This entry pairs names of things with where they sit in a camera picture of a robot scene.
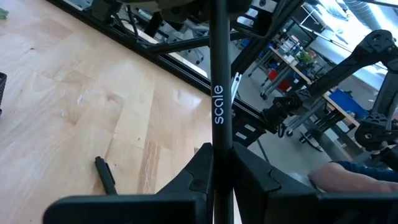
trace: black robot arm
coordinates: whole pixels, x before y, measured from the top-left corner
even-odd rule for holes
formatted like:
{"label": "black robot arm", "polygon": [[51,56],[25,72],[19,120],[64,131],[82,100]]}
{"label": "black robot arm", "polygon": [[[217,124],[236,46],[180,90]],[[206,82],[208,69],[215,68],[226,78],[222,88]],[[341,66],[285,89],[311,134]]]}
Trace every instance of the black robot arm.
{"label": "black robot arm", "polygon": [[[308,88],[298,90],[289,96],[274,98],[273,105],[263,110],[267,130],[276,133],[277,127],[293,114],[302,114],[313,105],[330,88],[337,86],[360,68],[373,65],[379,61],[389,69],[393,77],[396,73],[394,67],[398,60],[398,49],[392,34],[387,30],[375,30],[368,34],[354,49],[353,53],[344,61],[331,69],[324,76],[313,82]],[[383,105],[383,92],[379,94],[376,105]]]}
{"label": "black robot arm", "polygon": [[392,115],[398,101],[398,48],[389,31],[375,30],[357,45],[354,52],[316,80],[308,88],[298,90],[290,96],[277,97],[273,105],[263,111],[267,129],[276,133],[277,127],[292,114],[308,110],[314,101],[345,78],[368,65],[381,61],[388,69],[371,114],[364,119],[355,132],[357,142],[367,151],[377,153],[374,158],[385,162],[398,172],[398,128],[392,125]]}

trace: black plastic part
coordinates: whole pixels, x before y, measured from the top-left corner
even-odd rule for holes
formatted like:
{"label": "black plastic part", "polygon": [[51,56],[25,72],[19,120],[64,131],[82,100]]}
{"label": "black plastic part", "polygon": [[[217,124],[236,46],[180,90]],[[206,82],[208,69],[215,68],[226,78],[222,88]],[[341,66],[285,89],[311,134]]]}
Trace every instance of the black plastic part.
{"label": "black plastic part", "polygon": [[263,223],[272,194],[316,193],[316,190],[292,179],[238,143],[234,143],[232,162],[233,185],[242,223]]}
{"label": "black plastic part", "polygon": [[85,11],[90,13],[95,19],[109,23],[114,12],[118,12],[122,4],[114,0],[95,0]]}
{"label": "black plastic part", "polygon": [[196,223],[213,221],[213,146],[204,143],[184,169],[157,194],[201,194],[200,212]]}
{"label": "black plastic part", "polygon": [[7,75],[0,72],[0,106],[1,106],[2,96],[4,94],[4,89],[6,88],[6,82],[7,82]]}
{"label": "black plastic part", "polygon": [[266,133],[264,127],[266,124],[256,118],[256,110],[246,110],[239,106],[233,106],[232,126],[233,141],[249,147],[260,136]]}
{"label": "black plastic part", "polygon": [[243,15],[243,17],[252,20],[253,25],[247,26],[235,21],[231,23],[231,27],[238,31],[245,32],[251,37],[263,38],[267,35],[271,26],[273,13],[262,10],[256,6],[251,6],[250,8],[257,11],[257,16],[251,17],[248,15]]}
{"label": "black plastic part", "polygon": [[398,172],[398,147],[395,146],[392,149],[386,148],[377,155],[377,161],[381,161],[387,164],[395,172]]}
{"label": "black plastic part", "polygon": [[388,223],[397,194],[326,194],[303,185],[240,144],[233,150],[234,190],[242,223]]}
{"label": "black plastic part", "polygon": [[387,72],[384,77],[383,84],[379,90],[379,94],[373,104],[371,114],[383,114],[389,121],[391,121],[392,116],[396,108],[396,95],[398,94],[398,72],[392,73]]}
{"label": "black plastic part", "polygon": [[116,188],[114,187],[116,182],[112,176],[111,169],[105,160],[100,156],[97,156],[95,158],[95,167],[97,168],[98,175],[101,179],[106,194],[118,194]]}
{"label": "black plastic part", "polygon": [[46,209],[43,224],[195,223],[204,207],[202,194],[74,196]]}

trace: cable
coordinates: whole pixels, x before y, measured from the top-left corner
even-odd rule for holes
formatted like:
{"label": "cable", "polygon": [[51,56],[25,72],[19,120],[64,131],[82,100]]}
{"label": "cable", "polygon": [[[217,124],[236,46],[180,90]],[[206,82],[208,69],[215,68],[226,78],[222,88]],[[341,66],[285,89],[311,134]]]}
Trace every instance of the cable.
{"label": "cable", "polygon": [[127,5],[127,14],[130,19],[130,24],[132,25],[132,28],[134,29],[134,34],[136,35],[136,38],[138,39],[138,30],[136,26],[136,20],[134,19],[134,15],[131,12],[131,6]]}

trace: black metal frame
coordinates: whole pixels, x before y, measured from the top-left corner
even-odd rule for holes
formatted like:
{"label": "black metal frame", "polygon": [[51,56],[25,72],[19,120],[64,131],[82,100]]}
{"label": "black metal frame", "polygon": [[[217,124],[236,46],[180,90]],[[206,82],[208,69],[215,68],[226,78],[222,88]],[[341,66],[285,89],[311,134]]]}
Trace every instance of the black metal frame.
{"label": "black metal frame", "polygon": [[[229,38],[231,40],[239,40],[239,39],[244,39],[247,37],[249,37],[249,36],[242,32],[239,32],[239,31],[232,31],[229,34]],[[158,44],[158,45],[148,48],[148,52],[155,54],[155,55],[161,55],[161,54],[167,54],[167,53],[172,53],[172,52],[179,52],[182,50],[195,49],[197,47],[203,47],[203,46],[209,46],[209,45],[210,45],[210,36],[205,36],[205,37],[199,37],[199,38],[195,38],[195,39],[181,40],[176,43]]]}

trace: wooden table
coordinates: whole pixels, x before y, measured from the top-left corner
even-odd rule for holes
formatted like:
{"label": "wooden table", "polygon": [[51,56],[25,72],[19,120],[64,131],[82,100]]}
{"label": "wooden table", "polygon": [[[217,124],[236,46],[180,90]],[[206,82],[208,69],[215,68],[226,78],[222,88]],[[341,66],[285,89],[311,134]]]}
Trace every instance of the wooden table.
{"label": "wooden table", "polygon": [[[298,75],[300,75],[308,84],[312,84],[312,81],[309,77],[305,76],[300,70],[298,70],[295,66],[289,63],[276,49],[269,47],[280,59],[282,59],[293,71],[295,71]],[[359,122],[357,122],[351,115],[349,115],[345,110],[343,110],[340,106],[338,106],[330,97],[328,93],[323,94],[324,99],[327,100],[329,104],[331,104],[334,108],[336,108],[341,114],[343,114],[351,123],[355,124],[355,126],[359,126]]]}
{"label": "wooden table", "polygon": [[151,194],[211,141],[209,96],[44,0],[5,0],[0,223],[41,223],[69,195]]}

